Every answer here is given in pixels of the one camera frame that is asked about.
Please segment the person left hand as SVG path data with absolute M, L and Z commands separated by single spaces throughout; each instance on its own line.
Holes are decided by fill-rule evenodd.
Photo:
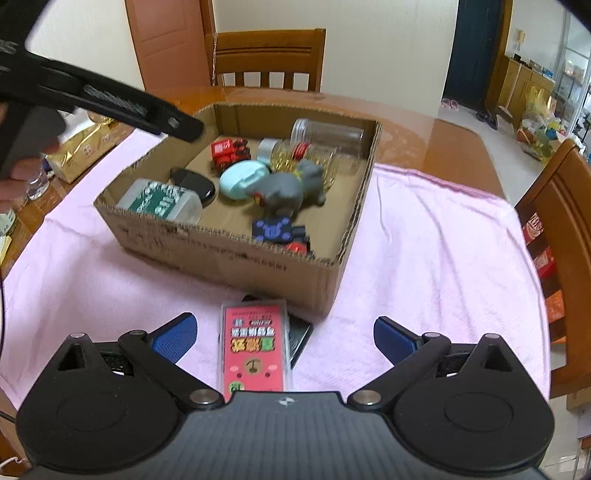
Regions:
M 34 155 L 20 158 L 13 166 L 9 177 L 1 181 L 1 213 L 7 213 L 13 203 L 25 195 L 27 185 L 34 180 L 41 169 L 41 154 L 51 154 L 59 149 L 60 141 L 56 136 L 44 140 L 35 150 Z

